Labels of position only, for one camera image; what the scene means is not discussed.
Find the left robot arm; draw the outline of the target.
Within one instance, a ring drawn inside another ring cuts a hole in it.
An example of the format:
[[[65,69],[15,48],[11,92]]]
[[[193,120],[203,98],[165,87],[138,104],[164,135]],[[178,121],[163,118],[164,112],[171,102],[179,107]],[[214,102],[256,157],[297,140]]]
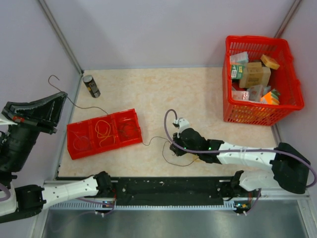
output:
[[[100,172],[82,180],[45,186],[37,180],[23,182],[24,170],[41,133],[54,134],[60,121],[66,92],[58,92],[31,102],[7,102],[0,113],[1,125],[7,131],[0,133],[0,222],[9,223],[28,219],[58,203],[72,199],[92,199],[111,194],[110,175]]]

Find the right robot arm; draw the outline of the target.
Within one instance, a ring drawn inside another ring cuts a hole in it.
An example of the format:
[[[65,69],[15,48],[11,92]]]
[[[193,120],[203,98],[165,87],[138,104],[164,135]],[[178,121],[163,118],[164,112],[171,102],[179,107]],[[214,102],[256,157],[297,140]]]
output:
[[[209,164],[234,164],[259,169],[238,171],[231,184],[232,192],[243,196],[258,188],[277,188],[303,194],[307,188],[310,162],[288,143],[261,149],[233,145],[222,140],[205,139],[192,128],[174,133],[170,146],[177,156],[191,153]]]

